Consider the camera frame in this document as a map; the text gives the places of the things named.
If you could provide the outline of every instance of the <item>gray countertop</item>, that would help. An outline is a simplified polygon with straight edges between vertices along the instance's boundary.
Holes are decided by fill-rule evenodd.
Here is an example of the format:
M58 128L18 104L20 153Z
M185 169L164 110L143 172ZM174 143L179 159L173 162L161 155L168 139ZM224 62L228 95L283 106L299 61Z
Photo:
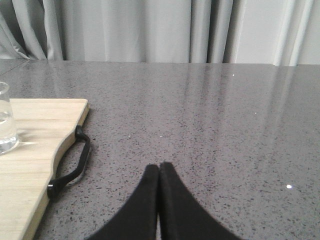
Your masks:
M90 103L85 173L49 203L35 240L88 237L163 161L243 239L320 239L319 65L0 60L0 81L12 98Z

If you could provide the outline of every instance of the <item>quartz countertop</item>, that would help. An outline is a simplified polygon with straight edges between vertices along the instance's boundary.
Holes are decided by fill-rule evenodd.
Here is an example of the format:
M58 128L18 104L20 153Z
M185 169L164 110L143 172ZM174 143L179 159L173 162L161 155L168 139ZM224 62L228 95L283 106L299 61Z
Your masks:
M1 59L0 81L11 98L90 104L85 173L49 203L35 240L90 236L145 166L163 161L243 239L320 239L319 65ZM81 147L58 176L75 168Z

